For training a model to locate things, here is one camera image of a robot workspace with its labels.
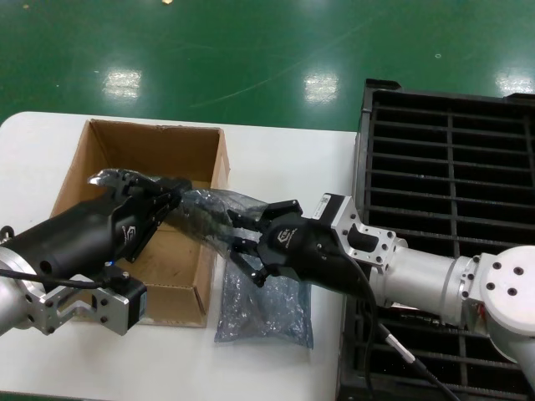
black cable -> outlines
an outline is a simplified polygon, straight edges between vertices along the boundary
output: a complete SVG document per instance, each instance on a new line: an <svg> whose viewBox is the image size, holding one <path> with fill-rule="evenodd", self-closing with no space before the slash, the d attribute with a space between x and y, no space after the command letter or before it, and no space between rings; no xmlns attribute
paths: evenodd
<svg viewBox="0 0 535 401"><path fill-rule="evenodd" d="M45 286L77 288L79 290L94 290L96 288L106 288L109 286L107 282L81 282L78 280L66 280L63 278L41 277L36 274L14 272L13 270L4 269L0 269L0 277L12 278L13 280L40 282Z"/></svg>
<svg viewBox="0 0 535 401"><path fill-rule="evenodd" d="M371 353L373 351L375 336L379 331L380 337L393 349L395 349L416 372L441 390L447 399L452 401L460 401L459 398L448 387L446 387L438 378L436 378L429 370L427 370L427 367L392 335L390 330L386 328L385 325L379 323L377 316L377 303L375 302L374 292L369 285L368 277L366 277L359 263L357 263L355 259L345 254L344 257L346 257L346 259L348 259L357 270L361 289L364 291L364 295L370 309L369 316L366 316L369 319L370 324L369 337L364 350L364 380L366 381L366 387L368 388L370 398L375 398L374 387L371 383ZM363 308L363 311L363 315L366 315L365 308Z"/></svg>
<svg viewBox="0 0 535 401"><path fill-rule="evenodd" d="M375 295L371 287L369 286L368 277L362 271L359 263L356 262L351 256L348 256L344 253L344 257L355 267L357 273L359 274L360 284L364 295L369 304L369 336L368 342L366 343L366 348L364 350L364 380L366 381L366 388L369 391L369 396L371 399L375 399L374 386L371 383L371 353L373 351L375 336L377 334L377 327L379 325L379 319L377 316L377 304L375 303Z"/></svg>
<svg viewBox="0 0 535 401"><path fill-rule="evenodd" d="M438 387L447 399L452 401L460 401L459 398L448 387L446 387L438 378L436 378L433 373L427 370L427 367L407 348L405 348L397 340L397 338L392 335L390 330L381 323L379 323L379 332L380 336L385 340L385 342L395 349L409 366L411 366L421 376L426 378L427 381Z"/></svg>

white table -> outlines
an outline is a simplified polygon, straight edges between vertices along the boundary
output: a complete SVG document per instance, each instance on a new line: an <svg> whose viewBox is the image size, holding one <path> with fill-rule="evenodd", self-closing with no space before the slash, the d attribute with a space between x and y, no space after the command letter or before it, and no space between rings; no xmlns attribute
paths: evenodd
<svg viewBox="0 0 535 401"><path fill-rule="evenodd" d="M45 220L88 118L21 113L0 127L0 226ZM324 192L350 195L355 133L119 119L225 130L232 190L263 201L299 199L310 216ZM0 338L0 390L96 399L334 399L342 297L315 287L314 350L278 340L213 342L222 290L217 264L206 329L133 327L124 337L70 322L54 335Z"/></svg>

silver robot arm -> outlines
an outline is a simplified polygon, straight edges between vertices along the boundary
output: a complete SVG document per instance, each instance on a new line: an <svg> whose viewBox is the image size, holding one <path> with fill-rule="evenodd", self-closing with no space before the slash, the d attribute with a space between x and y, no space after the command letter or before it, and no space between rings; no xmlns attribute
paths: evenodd
<svg viewBox="0 0 535 401"><path fill-rule="evenodd" d="M349 256L372 266L378 306L400 303L487 335L535 388L535 246L457 259L412 250L395 232L363 224L349 196L332 228ZM375 247L361 246L361 236Z"/></svg>

cardboard box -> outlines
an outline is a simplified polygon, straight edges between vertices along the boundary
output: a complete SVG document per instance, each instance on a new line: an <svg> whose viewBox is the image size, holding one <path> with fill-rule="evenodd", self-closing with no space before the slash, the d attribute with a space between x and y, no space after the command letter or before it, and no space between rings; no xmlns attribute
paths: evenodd
<svg viewBox="0 0 535 401"><path fill-rule="evenodd" d="M85 124L52 216L104 191L87 184L105 168L181 177L194 187L227 187L229 164L221 129L157 126L92 119ZM119 265L148 288L148 322L206 326L216 253L162 224L134 264Z"/></svg>

plastic bag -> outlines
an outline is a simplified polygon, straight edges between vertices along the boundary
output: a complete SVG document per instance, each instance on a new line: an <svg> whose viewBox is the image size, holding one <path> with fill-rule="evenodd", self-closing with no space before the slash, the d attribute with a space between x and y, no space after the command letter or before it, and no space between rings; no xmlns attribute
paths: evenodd
<svg viewBox="0 0 535 401"><path fill-rule="evenodd" d="M258 258L245 257L257 269L262 268ZM217 343L266 337L313 348L310 315L309 284L287 277L268 277L258 288L232 261L227 261Z"/></svg>
<svg viewBox="0 0 535 401"><path fill-rule="evenodd" d="M90 177L89 183L109 185L117 172L102 170ZM310 285L286 277L269 277L264 286L258 288L229 260L235 236L258 241L260 233L234 228L228 211L259 220L267 206L267 203L228 190L189 190L182 194L181 203L167 216L166 223L215 249L227 260L216 342L271 337L312 348ZM262 268L258 258L244 257L257 270Z"/></svg>

